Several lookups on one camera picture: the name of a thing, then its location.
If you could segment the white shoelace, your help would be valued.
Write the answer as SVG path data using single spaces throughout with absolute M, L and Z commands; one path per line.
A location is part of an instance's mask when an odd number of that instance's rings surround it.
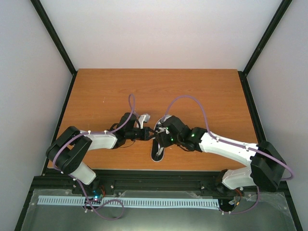
M 161 128 L 153 140 L 152 157 L 155 161 L 160 161 L 164 156 L 164 150 L 167 146 L 167 130 Z

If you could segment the black white canvas sneaker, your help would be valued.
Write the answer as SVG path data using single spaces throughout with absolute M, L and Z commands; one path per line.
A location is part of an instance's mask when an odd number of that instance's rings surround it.
M 160 162 L 164 158 L 164 147 L 160 145 L 158 142 L 157 135 L 160 133 L 168 134 L 168 131 L 165 127 L 163 127 L 163 118 L 160 118 L 156 124 L 154 131 L 156 132 L 155 137 L 153 138 L 152 142 L 152 149 L 151 149 L 151 159 L 154 162 Z

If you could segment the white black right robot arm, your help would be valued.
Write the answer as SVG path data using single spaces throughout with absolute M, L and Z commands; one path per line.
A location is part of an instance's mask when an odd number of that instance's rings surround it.
M 223 156 L 243 165 L 236 170 L 224 169 L 216 178 L 215 190 L 227 195 L 241 187 L 257 186 L 267 192 L 276 192 L 282 181 L 285 161 L 267 141 L 259 144 L 235 141 L 205 128 L 190 129 L 178 117 L 168 115 L 155 126 L 152 159 L 160 161 L 164 150 L 176 145 L 188 152 L 204 152 Z

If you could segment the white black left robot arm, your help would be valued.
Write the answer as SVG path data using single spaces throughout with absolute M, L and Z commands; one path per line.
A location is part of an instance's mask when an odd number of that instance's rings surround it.
M 96 179 L 96 173 L 83 163 L 87 151 L 117 149 L 127 140 L 153 139 L 157 132 L 144 125 L 149 119 L 149 114 L 137 117 L 135 114 L 125 113 L 118 123 L 102 132 L 82 131 L 70 126 L 50 145 L 46 157 L 56 170 L 82 182 L 88 193 L 96 193 L 100 188 L 100 181 Z

